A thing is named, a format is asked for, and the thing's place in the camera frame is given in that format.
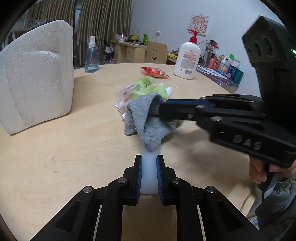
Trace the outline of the person's right hand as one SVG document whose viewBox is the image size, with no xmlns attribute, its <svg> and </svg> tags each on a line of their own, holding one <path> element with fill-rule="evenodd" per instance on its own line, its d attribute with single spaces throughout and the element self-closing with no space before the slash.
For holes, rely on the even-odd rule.
<svg viewBox="0 0 296 241">
<path fill-rule="evenodd" d="M 267 172 L 263 169 L 263 161 L 249 156 L 249 176 L 251 180 L 257 184 L 267 180 Z M 283 182 L 295 174 L 295 161 L 289 168 L 281 168 L 274 164 L 270 164 L 269 171 L 279 173 L 278 181 Z"/>
</svg>

